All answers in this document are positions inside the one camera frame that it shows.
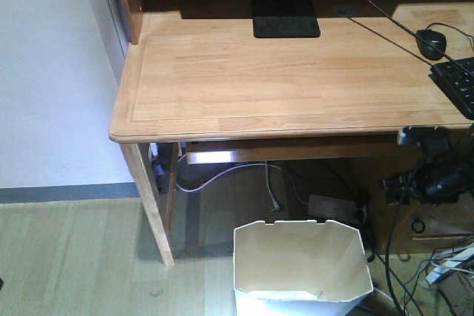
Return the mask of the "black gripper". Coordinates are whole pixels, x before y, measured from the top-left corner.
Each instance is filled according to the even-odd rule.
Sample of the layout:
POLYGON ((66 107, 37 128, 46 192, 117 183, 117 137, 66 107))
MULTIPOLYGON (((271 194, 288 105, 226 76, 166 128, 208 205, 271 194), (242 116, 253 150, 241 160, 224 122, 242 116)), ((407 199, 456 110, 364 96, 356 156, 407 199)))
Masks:
POLYGON ((387 203, 454 204, 470 192, 470 145, 452 144, 447 138, 418 139, 422 151, 415 166, 381 180, 387 203))

